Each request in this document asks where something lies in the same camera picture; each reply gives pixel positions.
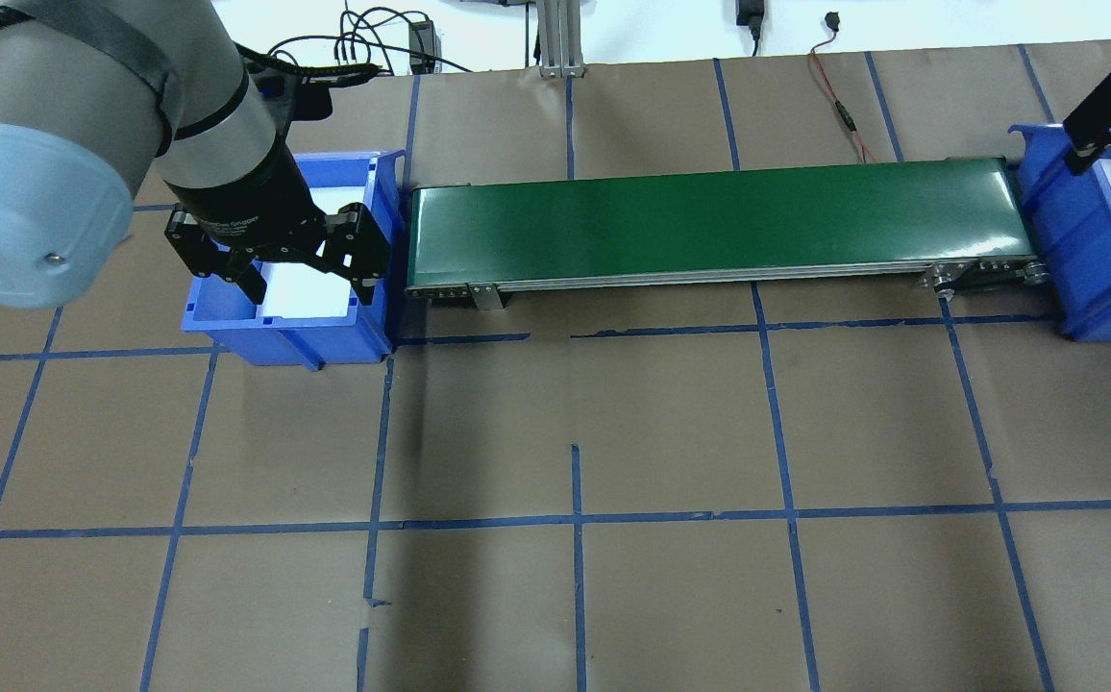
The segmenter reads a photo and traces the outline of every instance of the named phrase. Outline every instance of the red wire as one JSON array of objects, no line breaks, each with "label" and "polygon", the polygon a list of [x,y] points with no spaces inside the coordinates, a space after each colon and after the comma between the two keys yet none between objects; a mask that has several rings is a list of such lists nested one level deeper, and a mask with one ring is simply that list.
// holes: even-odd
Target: red wire
[{"label": "red wire", "polygon": [[[829,74],[824,73],[824,66],[820,64],[820,57],[815,56],[815,49],[824,48],[824,46],[835,42],[835,40],[837,40],[837,31],[833,32],[833,36],[831,36],[829,40],[821,40],[820,43],[811,47],[811,51],[808,52],[808,57],[811,58],[811,62],[813,62],[813,64],[815,66],[815,70],[818,70],[820,73],[820,79],[824,80],[824,88],[828,89],[829,91],[829,100],[830,102],[833,103],[833,107],[837,107],[837,102],[841,101],[841,98],[838,98],[837,92],[833,91],[833,84],[832,82],[829,82]],[[863,136],[859,134],[858,130],[851,132],[851,134],[853,134],[854,140],[859,142],[859,150],[858,150],[859,161],[867,163],[867,158],[872,157],[872,162],[880,162],[875,158],[875,153],[872,153],[872,149],[869,149],[868,144],[863,143]]]}]

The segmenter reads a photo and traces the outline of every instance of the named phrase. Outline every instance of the white background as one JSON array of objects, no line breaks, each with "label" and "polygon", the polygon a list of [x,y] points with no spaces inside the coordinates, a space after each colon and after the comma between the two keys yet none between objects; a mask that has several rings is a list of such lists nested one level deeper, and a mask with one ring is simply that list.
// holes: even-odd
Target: white background
[{"label": "white background", "polygon": [[[343,0],[214,0],[214,4],[231,36],[257,49],[301,33],[337,33],[343,10]],[[371,1],[350,1],[353,10],[371,6]],[[842,17],[842,33],[831,51],[1111,39],[1111,0],[770,0],[768,6],[763,56],[805,53],[828,36],[821,18],[830,10]],[[430,13],[444,57],[474,70],[517,69],[530,52],[521,6],[407,0],[394,9]],[[581,0],[583,53],[587,62],[745,56],[751,53],[751,37],[734,27],[734,12],[735,0]],[[531,21],[537,21],[533,11]],[[407,46],[399,23],[380,31],[383,42]],[[331,43],[298,47],[296,57],[306,64],[331,64]],[[407,71],[402,66],[398,73]]]}]

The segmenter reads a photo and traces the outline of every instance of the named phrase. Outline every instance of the conveyor belt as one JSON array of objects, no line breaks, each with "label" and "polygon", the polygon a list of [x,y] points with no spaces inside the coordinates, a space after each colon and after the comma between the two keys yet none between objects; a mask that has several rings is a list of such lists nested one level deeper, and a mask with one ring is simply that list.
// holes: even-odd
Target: conveyor belt
[{"label": "conveyor belt", "polygon": [[412,295],[1031,258],[1002,159],[419,189]]}]

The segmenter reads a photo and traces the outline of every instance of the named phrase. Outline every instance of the blue bin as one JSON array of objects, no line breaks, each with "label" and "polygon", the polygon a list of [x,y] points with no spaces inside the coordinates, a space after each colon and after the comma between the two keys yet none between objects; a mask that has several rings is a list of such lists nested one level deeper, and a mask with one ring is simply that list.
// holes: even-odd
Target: blue bin
[{"label": "blue bin", "polygon": [[[1097,162],[1083,174],[1070,174],[1064,164],[1070,140],[1061,126],[1020,124],[1009,131],[1025,137],[1017,172],[1022,205],[1064,305],[1062,332],[1078,341],[1111,341],[1111,182]],[[1111,159],[1111,149],[1103,159]]]},{"label": "blue bin", "polygon": [[[310,188],[363,188],[366,205],[397,247],[404,232],[392,152],[300,153],[296,162]],[[306,367],[376,363],[392,352],[384,333],[389,277],[377,282],[371,305],[353,292],[346,317],[258,318],[257,305],[237,285],[217,277],[192,281],[181,329],[204,332],[254,367]]]}]

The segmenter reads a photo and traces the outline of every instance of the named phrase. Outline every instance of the gray strap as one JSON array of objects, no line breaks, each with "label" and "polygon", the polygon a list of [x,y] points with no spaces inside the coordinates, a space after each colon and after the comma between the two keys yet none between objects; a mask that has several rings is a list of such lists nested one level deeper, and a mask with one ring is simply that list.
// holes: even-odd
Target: gray strap
[{"label": "gray strap", "polygon": [[94,48],[137,74],[159,98],[163,132],[159,156],[170,148],[183,109],[181,82],[172,61],[150,37],[90,0],[6,0],[4,3],[72,39]]}]

